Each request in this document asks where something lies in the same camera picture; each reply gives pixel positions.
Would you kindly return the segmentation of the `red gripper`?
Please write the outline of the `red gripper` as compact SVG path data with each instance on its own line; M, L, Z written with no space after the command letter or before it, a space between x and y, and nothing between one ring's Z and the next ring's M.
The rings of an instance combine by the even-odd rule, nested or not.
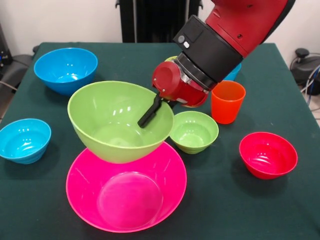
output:
M173 109L178 103L185 107L197 108L208 98L208 91L189 78L173 61L164 61L154 70L152 86L158 90L153 104L137 122L145 128L156 116L157 111L166 103Z

